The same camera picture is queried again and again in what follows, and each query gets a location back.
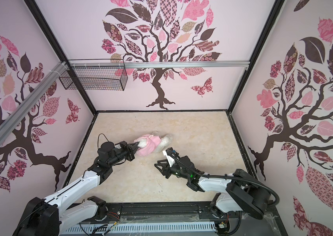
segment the butterfly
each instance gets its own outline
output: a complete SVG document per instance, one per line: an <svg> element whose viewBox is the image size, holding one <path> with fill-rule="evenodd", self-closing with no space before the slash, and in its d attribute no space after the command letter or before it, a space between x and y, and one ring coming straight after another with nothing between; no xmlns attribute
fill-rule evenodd
<svg viewBox="0 0 333 236"><path fill-rule="evenodd" d="M208 78L203 86L193 86L191 89L194 91L197 91L199 95L203 97L203 94L205 94L205 91L212 92L212 77Z"/></svg>
<svg viewBox="0 0 333 236"><path fill-rule="evenodd" d="M76 122L78 121L78 116L76 113L78 113L79 109L77 105L74 105L71 100L68 98L68 106L69 109L71 110L71 113L67 116L67 119L65 120L65 123L68 124L70 122Z"/></svg>

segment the black mesh basket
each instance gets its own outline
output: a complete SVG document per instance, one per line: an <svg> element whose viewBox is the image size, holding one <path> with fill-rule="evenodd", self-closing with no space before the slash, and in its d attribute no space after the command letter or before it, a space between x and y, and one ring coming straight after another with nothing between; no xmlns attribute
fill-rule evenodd
<svg viewBox="0 0 333 236"><path fill-rule="evenodd" d="M124 90L127 83L127 73L124 63L113 66L71 65L71 70L77 77L71 77L69 70L59 77L65 89L95 89L95 90Z"/></svg>

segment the beige table surface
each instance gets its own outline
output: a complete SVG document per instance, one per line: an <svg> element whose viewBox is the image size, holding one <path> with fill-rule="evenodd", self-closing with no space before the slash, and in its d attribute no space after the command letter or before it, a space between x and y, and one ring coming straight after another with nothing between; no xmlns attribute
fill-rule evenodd
<svg viewBox="0 0 333 236"><path fill-rule="evenodd" d="M109 141L133 142L147 133L172 134L173 147L180 157L188 156L195 167L210 174L228 174L237 168L246 170L230 123L224 111L204 112L116 112L100 113L94 123L70 182L93 164L97 137L104 133ZM106 139L100 136L99 145ZM215 192L195 192L187 180L166 179L154 167L162 153L135 159L113 167L109 178L87 192L77 202L97 196L107 202L179 202L211 201Z"/></svg>

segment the wall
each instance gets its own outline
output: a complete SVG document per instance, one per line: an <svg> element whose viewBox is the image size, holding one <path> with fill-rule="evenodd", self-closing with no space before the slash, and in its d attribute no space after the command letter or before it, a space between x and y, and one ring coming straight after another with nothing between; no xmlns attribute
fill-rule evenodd
<svg viewBox="0 0 333 236"><path fill-rule="evenodd" d="M287 1L234 110L289 235L333 235L333 1Z"/></svg>
<svg viewBox="0 0 333 236"><path fill-rule="evenodd" d="M58 62L25 3L0 0L0 125ZM0 234L12 234L29 200L62 186L91 119L57 80L1 145Z"/></svg>
<svg viewBox="0 0 333 236"><path fill-rule="evenodd" d="M68 59L123 58L126 62L249 60L273 3L38 1ZM79 17L72 12L79 12ZM156 69L154 76L151 69L129 69L124 91L87 93L98 110L227 109L242 69ZM166 71L172 79L164 79ZM143 83L136 79L141 73L145 73ZM212 78L212 90L204 87L208 78ZM200 86L196 89L205 94L200 96L193 91L195 86Z"/></svg>

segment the pink cloth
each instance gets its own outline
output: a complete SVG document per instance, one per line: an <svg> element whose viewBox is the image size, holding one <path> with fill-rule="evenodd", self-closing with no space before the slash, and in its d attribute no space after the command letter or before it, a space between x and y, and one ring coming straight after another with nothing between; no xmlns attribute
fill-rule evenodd
<svg viewBox="0 0 333 236"><path fill-rule="evenodd" d="M139 156L146 156L153 152L156 147L161 143L161 139L159 136L153 136L150 134L143 135L139 137L138 139L135 139L134 142L139 142L141 139L146 139L147 140L147 146L145 148L139 149L136 154Z"/></svg>

